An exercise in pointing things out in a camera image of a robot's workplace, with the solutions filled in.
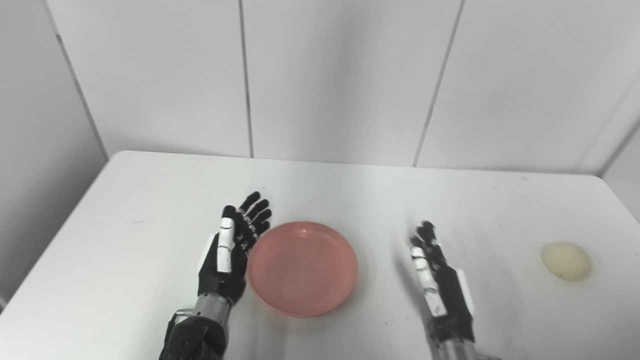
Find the robotic hand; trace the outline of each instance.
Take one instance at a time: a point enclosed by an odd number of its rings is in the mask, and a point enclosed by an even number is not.
[[[198,300],[169,321],[159,360],[220,360],[227,349],[227,320],[242,297],[247,259],[258,237],[269,229],[269,201],[249,195],[238,209],[227,205],[220,232],[210,239],[198,273]]]
[[[431,313],[433,333],[429,336],[440,359],[483,359],[476,353],[472,328],[474,307],[464,273],[447,264],[432,223],[422,222],[416,233],[417,236],[410,238],[411,258]]]

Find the pink bowl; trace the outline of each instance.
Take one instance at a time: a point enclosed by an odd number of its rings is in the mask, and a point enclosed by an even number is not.
[[[349,296],[358,279],[358,259],[349,242],[331,227],[289,222],[260,237],[247,273],[265,304],[303,318],[325,313]]]

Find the white table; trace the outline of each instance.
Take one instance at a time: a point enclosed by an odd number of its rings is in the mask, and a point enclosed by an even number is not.
[[[640,356],[640,225],[595,177],[121,152],[0,315],[0,359],[155,360],[173,311],[195,301],[223,206],[253,190],[271,201],[275,225],[340,231],[360,278],[346,303],[310,319],[276,315],[248,288],[228,360],[430,359],[407,241],[422,219],[467,273],[481,350]],[[589,278],[545,269],[541,247],[557,240],[591,254]]]

